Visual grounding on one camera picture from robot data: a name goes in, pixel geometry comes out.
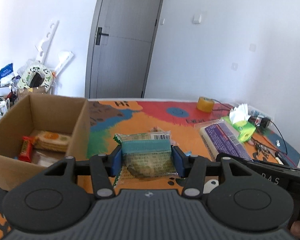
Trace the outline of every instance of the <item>gray door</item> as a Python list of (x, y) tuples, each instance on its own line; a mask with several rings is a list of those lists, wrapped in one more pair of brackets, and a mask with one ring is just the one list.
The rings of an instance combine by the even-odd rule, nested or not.
[(140, 98), (162, 0), (102, 0), (90, 97)]

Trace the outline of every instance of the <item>door frame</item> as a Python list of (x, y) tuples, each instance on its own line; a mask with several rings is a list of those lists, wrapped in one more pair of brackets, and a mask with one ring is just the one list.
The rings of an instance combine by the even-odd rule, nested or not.
[[(95, 47), (96, 31), (98, 28), (99, 15), (100, 15), (100, 11), (101, 11), (102, 2), (103, 2), (103, 0), (97, 0), (96, 7), (94, 10), (94, 14), (93, 14), (92, 24), (91, 24), (91, 31), (90, 31), (90, 38), (89, 38), (89, 45), (88, 45), (88, 54), (87, 54), (86, 83), (85, 83), (85, 93), (84, 93), (85, 98), (96, 98), (96, 96), (97, 96), (96, 86), (94, 86), (92, 88), (91, 76), (93, 75), (93, 76), (98, 77), (98, 70), (92, 69), (92, 63), (93, 63), (93, 52), (94, 52), (94, 47)], [(150, 47), (150, 52), (149, 52), (149, 57), (148, 57), (148, 62), (147, 62), (147, 67), (146, 67), (146, 74), (145, 74), (145, 79), (143, 82), (142, 95), (140, 95), (141, 98), (144, 97), (144, 93), (145, 93), (145, 89), (146, 89), (146, 83), (147, 83), (149, 69), (150, 69), (154, 41), (155, 41), (155, 37), (157, 34), (158, 26), (159, 26), (159, 20), (160, 20), (159, 18), (160, 18), (160, 14), (161, 14), (162, 4), (163, 4), (163, 0), (160, 0), (158, 14), (157, 14), (157, 25), (154, 28), (154, 32), (153, 32), (153, 36), (152, 36), (151, 47)]]

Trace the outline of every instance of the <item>white tissue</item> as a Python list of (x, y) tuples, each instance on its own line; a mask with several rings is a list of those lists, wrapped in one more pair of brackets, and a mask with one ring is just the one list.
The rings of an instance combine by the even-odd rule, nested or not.
[(241, 104), (238, 107), (230, 110), (229, 114), (230, 121), (234, 124), (240, 121), (248, 121), (250, 115), (248, 115), (248, 105)]

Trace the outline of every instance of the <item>purple label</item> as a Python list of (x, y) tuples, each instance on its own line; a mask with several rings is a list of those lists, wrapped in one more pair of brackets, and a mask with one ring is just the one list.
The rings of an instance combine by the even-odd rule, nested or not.
[(252, 160), (243, 145), (236, 139), (225, 123), (210, 125), (205, 128), (205, 131), (219, 153)]

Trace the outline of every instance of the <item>open cardboard box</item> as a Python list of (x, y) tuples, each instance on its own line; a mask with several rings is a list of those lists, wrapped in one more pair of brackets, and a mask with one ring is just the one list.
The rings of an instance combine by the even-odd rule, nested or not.
[(32, 94), (20, 100), (0, 120), (0, 188), (12, 190), (45, 167), (13, 159), (22, 137), (36, 130), (71, 134), (66, 156), (85, 160), (90, 134), (87, 99)]

